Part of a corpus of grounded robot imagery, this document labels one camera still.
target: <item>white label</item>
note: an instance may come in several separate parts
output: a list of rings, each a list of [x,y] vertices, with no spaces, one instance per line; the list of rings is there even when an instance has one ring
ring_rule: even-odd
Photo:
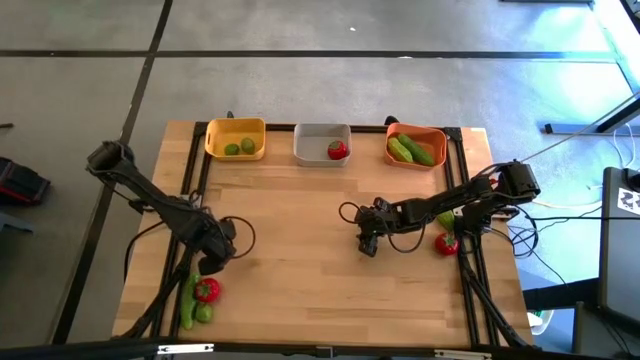
[[[618,209],[640,215],[640,194],[626,189],[618,189]]]

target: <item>red object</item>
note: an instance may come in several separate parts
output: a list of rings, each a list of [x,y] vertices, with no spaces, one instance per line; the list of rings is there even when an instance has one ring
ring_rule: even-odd
[[[339,140],[329,144],[329,148],[327,149],[327,154],[329,154],[329,159],[331,160],[340,160],[346,157],[348,152],[347,146]]]
[[[214,302],[220,296],[220,284],[216,279],[204,278],[196,284],[194,296],[203,303]]]
[[[438,235],[433,243],[436,250],[442,255],[453,255],[458,252],[458,240],[451,233]]]

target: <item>orange bowl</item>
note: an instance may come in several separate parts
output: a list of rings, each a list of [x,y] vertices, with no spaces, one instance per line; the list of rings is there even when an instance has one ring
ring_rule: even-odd
[[[427,153],[433,156],[435,165],[426,166],[417,163],[406,163],[396,160],[393,155],[389,153],[387,143],[389,138],[396,137],[400,134],[405,134],[415,141],[421,148]],[[446,135],[434,128],[414,126],[401,123],[395,123],[389,125],[387,128],[387,138],[384,144],[384,161],[391,166],[403,167],[405,169],[428,171],[435,167],[441,166],[447,160],[447,137]]]

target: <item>wooden tabletop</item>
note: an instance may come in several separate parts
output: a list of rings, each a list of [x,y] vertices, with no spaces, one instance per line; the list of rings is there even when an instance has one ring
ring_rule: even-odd
[[[168,194],[179,193],[193,126],[175,121],[167,126],[153,182]],[[492,163],[487,136],[477,128],[463,128],[462,133],[473,175]],[[394,251],[381,238],[376,257],[369,258],[357,249],[358,227],[338,216],[344,201],[370,205],[376,196],[393,202],[447,189],[442,167],[419,172],[385,164],[384,142],[384,134],[352,134],[346,167],[302,168],[293,158],[293,133],[268,132],[262,160],[214,160],[204,204],[218,218],[249,220],[257,243],[248,256],[232,260],[214,276],[223,287],[214,321],[181,330],[179,336],[208,342],[468,347],[457,260],[433,250],[433,239],[443,229],[428,225],[422,245],[411,254]],[[347,207],[345,213],[352,217],[354,210]],[[140,228],[156,221],[157,216],[146,214]],[[503,223],[494,221],[493,226],[506,232]],[[239,222],[236,228],[235,245],[243,252],[250,232]],[[126,331],[155,296],[169,236],[164,228],[138,241],[114,334]],[[393,239],[398,247],[409,248],[418,236]],[[531,343],[511,245],[491,234],[482,241],[492,297]],[[173,298],[162,335],[168,334],[172,309]],[[476,299],[480,335],[486,342],[481,310]]]

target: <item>green vegetable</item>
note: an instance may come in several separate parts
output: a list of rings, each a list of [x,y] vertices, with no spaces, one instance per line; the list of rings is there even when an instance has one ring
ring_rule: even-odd
[[[198,281],[200,281],[200,275],[189,275],[182,288],[182,294],[180,294],[180,324],[185,330],[190,330],[193,327],[193,310],[198,303],[193,297],[193,292]]]
[[[240,153],[240,147],[236,144],[229,144],[224,147],[225,155],[238,155]]]
[[[406,147],[402,146],[398,139],[389,138],[389,142],[387,142],[387,147],[389,148],[389,152],[396,158],[398,161],[402,162],[413,162],[413,157],[409,150]]]
[[[196,320],[203,324],[211,322],[213,319],[213,307],[206,303],[198,303],[196,307]]]
[[[455,216],[453,215],[453,211],[446,211],[436,216],[440,225],[445,228],[448,232],[453,232],[453,223],[455,221]]]
[[[427,166],[435,165],[433,157],[429,155],[428,152],[424,151],[424,149],[420,145],[416,144],[416,142],[411,140],[407,135],[398,135],[398,141],[400,142],[400,144],[404,145],[407,150],[409,150],[413,158],[420,164]]]
[[[256,152],[256,144],[249,138],[244,138],[240,141],[240,148],[249,155],[253,155]]]

